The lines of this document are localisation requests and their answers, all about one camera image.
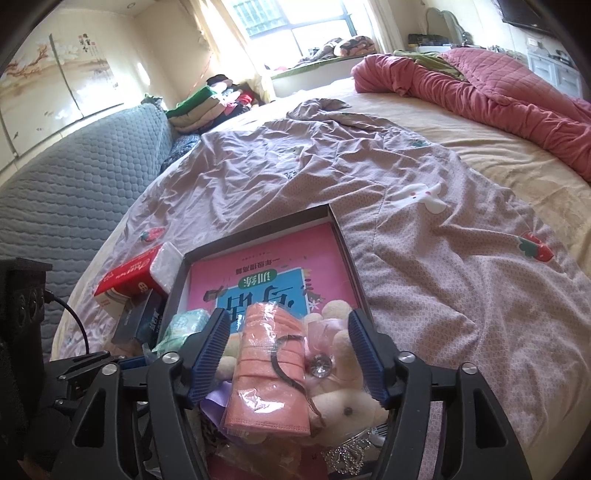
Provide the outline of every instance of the window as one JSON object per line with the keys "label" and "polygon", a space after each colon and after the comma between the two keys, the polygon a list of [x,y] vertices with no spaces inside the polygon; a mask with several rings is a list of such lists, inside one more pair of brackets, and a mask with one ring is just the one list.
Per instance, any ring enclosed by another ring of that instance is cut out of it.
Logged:
{"label": "window", "polygon": [[333,38],[371,36],[361,0],[228,0],[265,65],[294,67]]}

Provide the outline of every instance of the jewelry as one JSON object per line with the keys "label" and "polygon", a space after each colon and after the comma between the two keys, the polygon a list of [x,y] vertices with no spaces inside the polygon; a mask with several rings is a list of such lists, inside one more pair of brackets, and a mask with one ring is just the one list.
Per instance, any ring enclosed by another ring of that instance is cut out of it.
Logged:
{"label": "jewelry", "polygon": [[368,440],[369,430],[364,430],[350,438],[342,445],[327,452],[322,452],[324,461],[329,468],[338,473],[358,475],[363,468],[365,451],[372,446]]}
{"label": "jewelry", "polygon": [[325,353],[315,355],[310,362],[309,372],[316,378],[326,378],[332,372],[332,360]]}

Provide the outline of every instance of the speaker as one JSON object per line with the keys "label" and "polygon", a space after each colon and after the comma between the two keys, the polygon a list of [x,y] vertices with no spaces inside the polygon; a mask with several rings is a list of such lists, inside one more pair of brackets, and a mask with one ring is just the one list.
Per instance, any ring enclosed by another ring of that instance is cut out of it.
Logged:
{"label": "speaker", "polygon": [[19,456],[43,388],[41,322],[51,265],[0,260],[0,433]]}

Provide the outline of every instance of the pile of clothes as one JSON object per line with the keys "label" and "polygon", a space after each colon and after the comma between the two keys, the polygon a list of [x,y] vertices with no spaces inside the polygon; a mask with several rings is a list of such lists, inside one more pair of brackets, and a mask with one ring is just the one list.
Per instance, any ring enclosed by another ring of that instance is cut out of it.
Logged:
{"label": "pile of clothes", "polygon": [[376,53],[375,43],[365,35],[357,35],[347,40],[332,38],[312,56],[302,58],[296,67],[320,60],[336,59],[338,57],[357,57],[360,55],[369,55],[370,53]]}
{"label": "pile of clothes", "polygon": [[166,117],[177,132],[201,135],[248,112],[255,101],[260,100],[248,86],[234,85],[221,74],[211,77],[205,87],[167,111]]}

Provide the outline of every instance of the pink quilt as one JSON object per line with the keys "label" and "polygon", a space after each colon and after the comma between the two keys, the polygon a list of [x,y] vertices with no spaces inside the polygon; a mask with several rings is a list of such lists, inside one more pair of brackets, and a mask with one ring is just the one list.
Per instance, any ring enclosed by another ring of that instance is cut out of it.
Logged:
{"label": "pink quilt", "polygon": [[458,48],[444,58],[470,83],[404,57],[370,55],[353,67],[355,89],[395,92],[435,103],[470,120],[530,140],[591,181],[591,105],[572,99],[517,61]]}

